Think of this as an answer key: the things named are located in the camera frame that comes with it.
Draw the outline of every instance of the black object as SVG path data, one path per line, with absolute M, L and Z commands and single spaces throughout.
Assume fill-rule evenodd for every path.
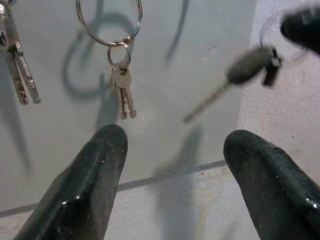
M 320 188 L 285 151 L 237 130 L 223 153 L 262 240 L 320 239 Z
M 274 84 L 281 59 L 274 47 L 256 47 L 241 55 L 226 72 L 229 83 L 241 85 L 248 82 L 262 69 L 266 69 L 267 75 L 263 84 Z
M 320 6 L 287 14 L 280 30 L 290 41 L 320 54 Z
M 53 181 L 14 240 L 103 240 L 127 151 L 121 127 L 101 128 Z

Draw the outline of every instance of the white wall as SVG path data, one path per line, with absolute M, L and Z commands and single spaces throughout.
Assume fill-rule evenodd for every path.
M 257 42 L 267 17 L 295 8 L 301 2 L 258 0 L 252 44 Z M 290 51 L 289 45 L 281 50 L 284 56 L 288 53 L 286 50 Z M 310 54 L 294 68 L 281 72 L 274 91 L 262 89 L 258 81 L 247 86 L 243 90 L 239 128 L 251 130 L 284 148 L 307 174 L 320 183 L 320 162 L 317 161 L 320 155 L 318 69 L 320 61 Z M 11 239 L 29 214 L 0 219 L 0 239 Z M 120 191 L 106 239 L 259 238 L 236 181 L 226 165 L 217 164 L 207 170 Z

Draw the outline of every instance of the silver key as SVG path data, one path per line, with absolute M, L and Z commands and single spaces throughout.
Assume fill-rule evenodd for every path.
M 114 64 L 112 66 L 112 74 L 115 87 L 120 89 L 122 109 L 124 109 L 124 105 L 127 104 L 130 111 L 129 115 L 133 119 L 137 116 L 137 111 L 134 109 L 134 101 L 130 90 L 132 77 L 128 64 L 126 62 Z
M 32 101 L 39 104 L 41 100 L 18 38 L 14 18 L 10 10 L 11 3 L 12 1 L 9 0 L 0 0 L 0 50 L 7 61 L 20 103 L 28 104 L 26 91 L 21 81 L 22 76 Z

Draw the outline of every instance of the car key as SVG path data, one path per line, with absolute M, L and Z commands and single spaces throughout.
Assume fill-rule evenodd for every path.
M 195 109 L 188 113 L 182 121 L 189 124 L 197 120 L 199 116 L 207 110 L 230 86 L 242 85 L 251 80 L 263 68 L 266 68 L 267 75 L 263 85 L 271 86 L 274 84 L 278 69 L 281 65 L 281 59 L 273 47 L 257 47 L 240 56 L 226 71 L 226 81 L 218 89 L 214 89 Z

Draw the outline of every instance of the keychain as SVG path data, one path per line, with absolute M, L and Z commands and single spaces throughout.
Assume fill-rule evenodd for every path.
M 260 71 L 265 70 L 266 76 L 263 80 L 263 85 L 271 87 L 275 83 L 280 68 L 288 68 L 307 55 L 306 48 L 299 47 L 294 54 L 287 57 L 287 59 L 283 59 L 278 56 L 278 50 L 274 46 L 264 43 L 267 31 L 274 26 L 280 28 L 281 20 L 280 15 L 275 15 L 267 19 L 260 31 L 260 46 L 249 49 L 231 64 L 225 72 L 225 83 L 210 93 L 192 112 L 183 117 L 182 121 L 185 124 L 190 124 L 192 121 L 197 120 L 231 85 L 243 85 L 249 82 Z
M 33 103 L 39 104 L 41 102 L 39 93 L 25 59 L 22 45 L 18 38 L 14 17 L 10 10 L 10 7 L 15 4 L 15 2 L 15 0 L 0 0 L 0 50 L 7 61 L 20 103 L 22 105 L 28 104 L 24 84 L 21 81 L 22 77 Z
M 87 26 L 81 10 L 81 0 L 76 0 L 76 14 L 77 17 L 81 23 L 81 26 L 83 27 L 84 31 L 92 37 L 97 43 L 108 47 L 107 57 L 108 61 L 112 67 L 112 84 L 115 88 L 119 90 L 119 98 L 120 98 L 120 119 L 126 119 L 127 118 L 127 112 L 126 112 L 126 105 L 128 105 L 129 108 L 129 115 L 133 119 L 137 116 L 137 111 L 134 109 L 134 101 L 132 98 L 131 90 L 130 90 L 130 84 L 132 82 L 132 77 L 129 71 L 129 65 L 131 62 L 131 53 L 129 50 L 129 45 L 134 41 L 136 35 L 138 34 L 142 19 L 143 19 L 143 8 L 141 0 L 136 0 L 137 8 L 138 8 L 138 21 L 136 24 L 136 28 L 134 33 L 130 33 L 127 37 L 125 37 L 121 41 L 113 41 L 108 42 L 104 41 L 97 36 L 95 36 Z M 126 50 L 127 53 L 127 60 L 120 63 L 114 63 L 111 58 L 111 49 L 117 48 L 117 47 L 123 47 Z

